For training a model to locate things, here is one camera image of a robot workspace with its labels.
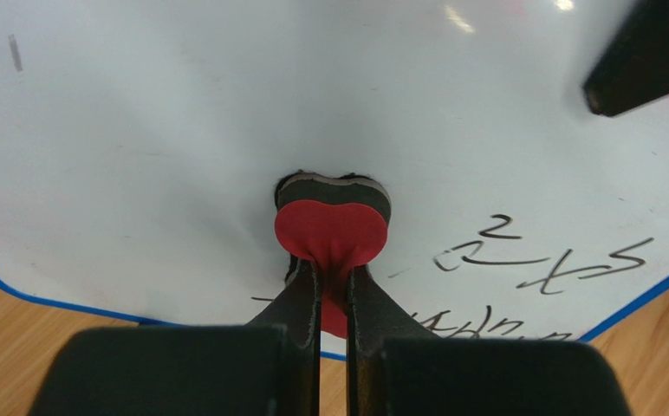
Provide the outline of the blue framed whiteboard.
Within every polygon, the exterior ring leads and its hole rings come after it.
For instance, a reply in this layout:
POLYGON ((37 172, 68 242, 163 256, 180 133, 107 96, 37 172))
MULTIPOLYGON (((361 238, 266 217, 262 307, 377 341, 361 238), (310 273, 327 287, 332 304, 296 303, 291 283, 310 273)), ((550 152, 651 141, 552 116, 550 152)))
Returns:
POLYGON ((629 1, 0 1, 0 287, 238 324, 273 194, 390 195, 370 263, 447 337, 589 341, 669 289, 669 98, 592 115, 629 1))

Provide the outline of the red heart eraser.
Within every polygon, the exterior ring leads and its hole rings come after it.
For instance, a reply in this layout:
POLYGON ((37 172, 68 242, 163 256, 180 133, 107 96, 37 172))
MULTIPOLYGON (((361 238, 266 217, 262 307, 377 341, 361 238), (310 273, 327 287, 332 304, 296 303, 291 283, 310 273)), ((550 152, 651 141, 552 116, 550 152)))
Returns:
POLYGON ((350 273, 384 249, 392 202, 367 176, 292 173, 276 184, 274 231, 294 261, 315 267, 322 291, 322 331, 347 337, 346 285, 350 273))

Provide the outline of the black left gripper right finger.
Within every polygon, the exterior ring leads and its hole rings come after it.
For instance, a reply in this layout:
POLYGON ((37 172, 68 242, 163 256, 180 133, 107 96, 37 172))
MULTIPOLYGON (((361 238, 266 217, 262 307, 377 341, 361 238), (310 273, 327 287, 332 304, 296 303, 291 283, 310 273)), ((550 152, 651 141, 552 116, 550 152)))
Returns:
POLYGON ((346 316, 347 413, 385 415, 385 342, 436 335, 403 310, 374 281, 366 265, 355 267, 347 278, 346 316))

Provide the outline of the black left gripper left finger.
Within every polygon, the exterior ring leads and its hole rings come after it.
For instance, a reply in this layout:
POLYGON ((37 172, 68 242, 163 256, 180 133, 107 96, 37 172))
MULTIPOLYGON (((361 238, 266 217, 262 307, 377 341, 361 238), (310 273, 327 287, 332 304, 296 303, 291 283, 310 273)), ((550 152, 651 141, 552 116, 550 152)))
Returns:
POLYGON ((273 328, 280 335, 276 357, 278 415, 319 413, 321 287, 310 261, 292 258, 284 290, 257 314, 249 327, 273 328))

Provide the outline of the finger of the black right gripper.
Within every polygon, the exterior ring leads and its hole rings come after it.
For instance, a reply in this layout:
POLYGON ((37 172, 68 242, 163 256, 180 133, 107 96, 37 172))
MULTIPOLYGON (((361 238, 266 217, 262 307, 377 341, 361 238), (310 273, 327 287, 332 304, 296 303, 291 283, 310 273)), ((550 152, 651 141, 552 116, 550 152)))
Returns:
POLYGON ((606 117, 669 95, 669 0, 634 5, 582 90, 591 113, 606 117))

